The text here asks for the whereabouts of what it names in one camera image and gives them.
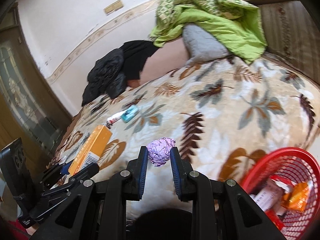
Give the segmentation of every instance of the floral wallpaper border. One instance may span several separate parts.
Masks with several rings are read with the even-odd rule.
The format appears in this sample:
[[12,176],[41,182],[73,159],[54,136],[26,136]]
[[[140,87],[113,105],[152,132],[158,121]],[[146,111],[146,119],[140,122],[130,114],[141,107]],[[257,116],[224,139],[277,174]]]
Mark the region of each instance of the floral wallpaper border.
[[150,0],[143,4],[140,4],[113,20],[107,22],[105,25],[100,27],[90,36],[88,36],[84,41],[82,41],[69,55],[66,57],[62,63],[57,67],[53,74],[46,80],[51,85],[57,78],[70,66],[70,64],[77,59],[82,53],[84,53],[91,45],[101,39],[103,36],[109,34],[111,31],[115,30],[122,24],[125,24],[145,13],[155,10],[158,7],[160,0]]

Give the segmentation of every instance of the gray cushion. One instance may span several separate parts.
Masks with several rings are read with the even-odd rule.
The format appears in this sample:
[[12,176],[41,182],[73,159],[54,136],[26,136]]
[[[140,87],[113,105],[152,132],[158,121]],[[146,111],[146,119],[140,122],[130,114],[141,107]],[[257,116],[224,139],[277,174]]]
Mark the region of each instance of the gray cushion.
[[185,25],[182,37],[191,56],[186,65],[207,62],[231,55],[223,44],[198,25]]

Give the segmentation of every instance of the crumpled wrapper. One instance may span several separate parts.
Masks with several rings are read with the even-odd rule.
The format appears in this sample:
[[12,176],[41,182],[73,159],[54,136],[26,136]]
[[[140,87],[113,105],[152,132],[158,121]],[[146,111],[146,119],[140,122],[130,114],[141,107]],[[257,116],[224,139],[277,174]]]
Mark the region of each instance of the crumpled wrapper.
[[148,144],[148,156],[151,163],[156,167],[161,167],[170,160],[170,150],[175,146],[176,141],[163,137]]

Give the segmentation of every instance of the red plastic basket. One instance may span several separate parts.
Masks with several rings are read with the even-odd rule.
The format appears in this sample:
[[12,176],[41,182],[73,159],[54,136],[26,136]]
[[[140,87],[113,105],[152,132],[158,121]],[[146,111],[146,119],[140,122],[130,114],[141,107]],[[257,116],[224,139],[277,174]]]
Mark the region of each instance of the red plastic basket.
[[242,180],[242,188],[250,194],[270,175],[277,174],[295,183],[313,181],[306,210],[303,214],[287,212],[283,223],[287,228],[284,236],[288,240],[298,240],[308,229],[320,208],[320,167],[315,158],[305,150],[288,147],[276,150],[261,158]]

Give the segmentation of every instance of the green patterned fabric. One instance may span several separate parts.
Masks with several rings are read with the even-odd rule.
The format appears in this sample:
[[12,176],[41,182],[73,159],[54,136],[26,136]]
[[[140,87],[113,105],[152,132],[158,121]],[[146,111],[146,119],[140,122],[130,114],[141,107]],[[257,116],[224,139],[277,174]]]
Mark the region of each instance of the green patterned fabric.
[[182,34],[185,23],[195,23],[215,36],[231,52],[251,63],[265,50],[260,9],[243,0],[161,0],[156,10],[154,45]]

